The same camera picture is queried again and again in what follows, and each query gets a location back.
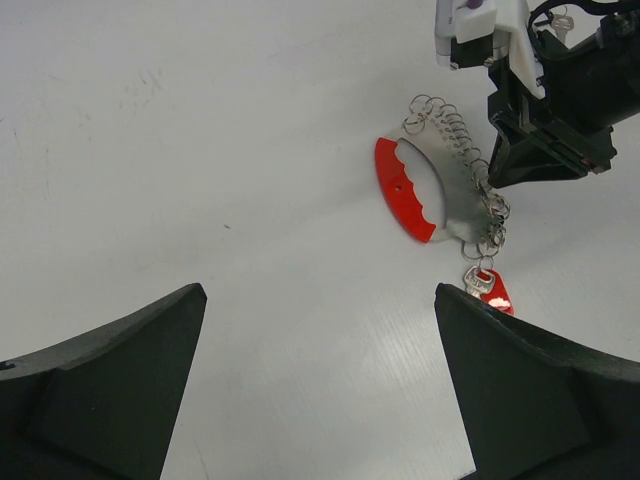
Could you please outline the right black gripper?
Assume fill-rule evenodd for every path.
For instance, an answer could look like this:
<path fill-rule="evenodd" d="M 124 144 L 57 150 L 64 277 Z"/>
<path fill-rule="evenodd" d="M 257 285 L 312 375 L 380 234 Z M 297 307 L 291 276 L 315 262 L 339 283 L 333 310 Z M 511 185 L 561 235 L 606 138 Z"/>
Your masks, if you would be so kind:
<path fill-rule="evenodd" d="M 508 66 L 490 69 L 497 91 L 488 113 L 498 132 L 489 184 L 576 180 L 611 168 L 618 122 L 618 34 L 598 29 L 568 48 L 549 31 L 528 30 L 543 66 L 546 96 L 534 98 Z"/>

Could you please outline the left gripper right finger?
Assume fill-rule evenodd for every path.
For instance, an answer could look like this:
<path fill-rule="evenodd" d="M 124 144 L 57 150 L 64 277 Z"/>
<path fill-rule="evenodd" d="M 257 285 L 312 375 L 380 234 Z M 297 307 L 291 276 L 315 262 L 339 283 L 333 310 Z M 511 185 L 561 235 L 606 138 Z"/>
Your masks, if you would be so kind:
<path fill-rule="evenodd" d="M 636 479 L 639 365 L 441 284 L 435 313 L 472 479 Z"/>

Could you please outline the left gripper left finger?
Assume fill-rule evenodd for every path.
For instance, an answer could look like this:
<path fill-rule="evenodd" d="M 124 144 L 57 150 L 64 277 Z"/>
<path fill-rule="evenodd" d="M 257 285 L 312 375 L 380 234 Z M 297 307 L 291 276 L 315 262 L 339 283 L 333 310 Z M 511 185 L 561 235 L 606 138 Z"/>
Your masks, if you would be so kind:
<path fill-rule="evenodd" d="M 207 303 L 186 285 L 1 364 L 4 479 L 158 479 Z"/>

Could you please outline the red handled key organizer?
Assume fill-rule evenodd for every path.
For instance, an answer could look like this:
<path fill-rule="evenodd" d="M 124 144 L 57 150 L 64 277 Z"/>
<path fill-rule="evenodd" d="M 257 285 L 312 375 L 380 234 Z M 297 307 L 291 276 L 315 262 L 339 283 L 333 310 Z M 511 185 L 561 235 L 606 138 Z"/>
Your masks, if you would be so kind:
<path fill-rule="evenodd" d="M 441 224 L 426 216 L 416 181 L 398 155 L 402 144 L 419 153 L 435 176 L 444 207 Z M 428 244 L 454 239 L 470 261 L 491 260 L 500 253 L 511 206 L 489 185 L 489 162 L 454 104 L 441 97 L 415 96 L 401 126 L 377 139 L 374 166 L 392 215 L 414 240 Z"/>

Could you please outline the red tag key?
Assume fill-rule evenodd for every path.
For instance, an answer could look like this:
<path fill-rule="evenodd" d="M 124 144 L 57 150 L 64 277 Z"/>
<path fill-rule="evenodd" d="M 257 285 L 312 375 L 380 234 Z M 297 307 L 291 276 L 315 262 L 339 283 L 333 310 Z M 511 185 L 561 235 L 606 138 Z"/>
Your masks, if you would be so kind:
<path fill-rule="evenodd" d="M 463 276 L 465 291 L 505 314 L 514 316 L 515 308 L 502 276 L 489 263 L 472 265 Z"/>

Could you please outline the black tag key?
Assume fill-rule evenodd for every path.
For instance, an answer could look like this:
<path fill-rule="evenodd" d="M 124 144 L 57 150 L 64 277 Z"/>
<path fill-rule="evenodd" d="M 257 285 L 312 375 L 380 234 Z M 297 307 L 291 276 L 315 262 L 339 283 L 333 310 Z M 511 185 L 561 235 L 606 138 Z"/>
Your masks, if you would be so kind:
<path fill-rule="evenodd" d="M 543 7 L 539 12 L 532 11 L 530 20 L 536 28 L 550 28 L 563 45 L 566 45 L 567 35 L 575 26 L 574 19 L 569 15 L 566 5 Z"/>

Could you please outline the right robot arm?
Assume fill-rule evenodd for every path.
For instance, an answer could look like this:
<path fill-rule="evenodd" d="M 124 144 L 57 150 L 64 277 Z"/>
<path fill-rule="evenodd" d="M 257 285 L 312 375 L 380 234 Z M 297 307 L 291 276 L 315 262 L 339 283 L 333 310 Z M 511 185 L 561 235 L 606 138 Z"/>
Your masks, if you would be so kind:
<path fill-rule="evenodd" d="M 496 90 L 488 118 L 498 132 L 488 182 L 495 188 L 527 182 L 575 180 L 610 169 L 617 151 L 615 124 L 639 112 L 639 4 L 579 1 L 599 28 L 572 48 L 542 30 L 555 20 L 557 1 L 526 18 L 526 40 L 542 72 L 537 99 L 515 73 L 509 54 L 489 69 Z"/>

